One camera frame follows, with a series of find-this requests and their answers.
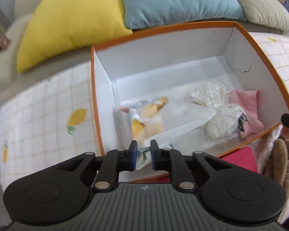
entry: lemon print fabric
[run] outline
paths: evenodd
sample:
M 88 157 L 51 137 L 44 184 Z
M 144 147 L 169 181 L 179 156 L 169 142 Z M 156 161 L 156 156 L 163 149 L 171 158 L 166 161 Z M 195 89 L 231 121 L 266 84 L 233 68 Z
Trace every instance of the lemon print fabric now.
M 141 122 L 137 121 L 136 119 L 132 122 L 132 132 L 133 132 L 133 138 L 135 139 L 136 136 L 139 135 L 139 133 L 145 128 L 145 125 Z
M 88 110 L 85 108 L 78 108 L 71 113 L 66 126 L 67 132 L 70 135 L 75 135 L 76 126 L 78 126 L 85 120 L 87 112 Z
M 6 163 L 8 161 L 8 143 L 7 141 L 4 141 L 4 147 L 3 147 L 3 163 Z
M 277 41 L 276 39 L 274 39 L 274 38 L 272 38 L 272 37 L 268 37 L 268 39 L 269 39 L 270 41 Z

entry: blanket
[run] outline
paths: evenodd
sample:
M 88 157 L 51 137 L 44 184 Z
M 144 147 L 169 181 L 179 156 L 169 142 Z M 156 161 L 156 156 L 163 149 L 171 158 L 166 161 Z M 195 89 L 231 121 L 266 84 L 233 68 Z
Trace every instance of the blanket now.
M 92 110 L 90 62 L 23 91 L 0 108 L 0 182 L 87 151 L 99 154 Z
M 289 31 L 289 13 L 278 0 L 238 0 L 252 23 Z

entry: metal screw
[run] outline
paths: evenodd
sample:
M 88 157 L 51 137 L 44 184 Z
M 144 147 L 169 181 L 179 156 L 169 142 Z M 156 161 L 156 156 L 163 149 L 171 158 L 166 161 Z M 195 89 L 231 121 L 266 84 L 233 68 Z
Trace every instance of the metal screw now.
M 182 189 L 193 189 L 195 185 L 194 183 L 190 181 L 184 181 L 184 182 L 181 182 L 179 186 Z
M 98 189 L 107 189 L 110 187 L 110 184 L 109 182 L 106 182 L 106 181 L 99 181 L 95 183 L 95 187 Z
M 117 151 L 119 157 L 124 157 L 126 155 L 126 150 L 124 148 L 118 148 Z

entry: pink fabric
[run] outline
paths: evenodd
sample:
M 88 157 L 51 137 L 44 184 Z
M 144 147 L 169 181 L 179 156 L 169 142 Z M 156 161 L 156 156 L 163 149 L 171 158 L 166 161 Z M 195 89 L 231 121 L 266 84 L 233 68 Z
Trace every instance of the pink fabric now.
M 264 125 L 258 120 L 257 114 L 257 107 L 261 104 L 261 93 L 259 90 L 244 91 L 234 89 L 230 92 L 230 103 L 242 106 L 249 121 L 243 121 L 245 132 L 240 132 L 241 139 L 263 130 Z

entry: white fabric item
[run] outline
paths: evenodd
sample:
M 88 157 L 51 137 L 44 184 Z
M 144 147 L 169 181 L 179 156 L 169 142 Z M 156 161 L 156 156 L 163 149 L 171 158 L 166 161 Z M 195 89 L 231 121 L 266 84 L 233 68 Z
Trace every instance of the white fabric item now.
M 289 31 L 289 13 L 278 0 L 238 0 L 252 23 Z
M 274 141 L 278 139 L 281 135 L 281 130 L 283 125 L 279 125 L 276 129 L 273 129 L 271 132 L 267 133 L 265 136 L 253 141 L 248 146 L 253 149 L 257 170 L 260 174 L 263 174 L 264 168 L 269 160 L 271 155 Z
M 69 131 L 71 114 L 85 117 Z M 8 158 L 3 162 L 4 143 Z M 0 183 L 11 182 L 74 156 L 94 152 L 96 129 L 92 108 L 90 62 L 63 71 L 30 87 L 0 108 Z
M 289 94 L 289 37 L 257 32 L 250 32 L 250 35 L 271 61 Z
M 230 137 L 236 132 L 239 117 L 244 110 L 237 104 L 229 103 L 230 92 L 223 82 L 200 82 L 190 89 L 188 96 L 194 103 L 217 111 L 204 126 L 209 138 L 217 140 Z

